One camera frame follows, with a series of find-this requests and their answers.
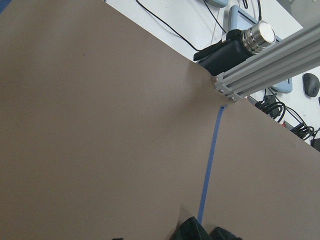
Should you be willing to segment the black computer mouse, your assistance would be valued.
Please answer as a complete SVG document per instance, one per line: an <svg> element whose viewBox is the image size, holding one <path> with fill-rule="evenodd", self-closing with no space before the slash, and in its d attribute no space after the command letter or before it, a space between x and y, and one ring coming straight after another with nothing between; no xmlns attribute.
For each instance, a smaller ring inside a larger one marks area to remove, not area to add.
<svg viewBox="0 0 320 240"><path fill-rule="evenodd" d="M302 76L303 89L306 96L314 98L320 91L320 80L312 73L305 73Z"/></svg>

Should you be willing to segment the aluminium frame post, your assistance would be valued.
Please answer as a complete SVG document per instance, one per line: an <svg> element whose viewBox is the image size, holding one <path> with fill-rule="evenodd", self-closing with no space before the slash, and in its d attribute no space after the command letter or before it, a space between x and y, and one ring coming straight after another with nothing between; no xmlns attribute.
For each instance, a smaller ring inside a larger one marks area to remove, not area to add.
<svg viewBox="0 0 320 240"><path fill-rule="evenodd" d="M320 22L314 20L279 43L213 78L233 102L320 65Z"/></svg>

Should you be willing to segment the black graphic t-shirt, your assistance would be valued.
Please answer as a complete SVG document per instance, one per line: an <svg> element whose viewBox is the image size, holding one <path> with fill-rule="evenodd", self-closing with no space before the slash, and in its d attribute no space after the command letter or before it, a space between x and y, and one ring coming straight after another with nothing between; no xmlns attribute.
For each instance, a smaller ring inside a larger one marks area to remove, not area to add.
<svg viewBox="0 0 320 240"><path fill-rule="evenodd" d="M184 221L172 234L170 240L241 240L241 237L221 228L215 227L208 233L198 220L192 216Z"/></svg>

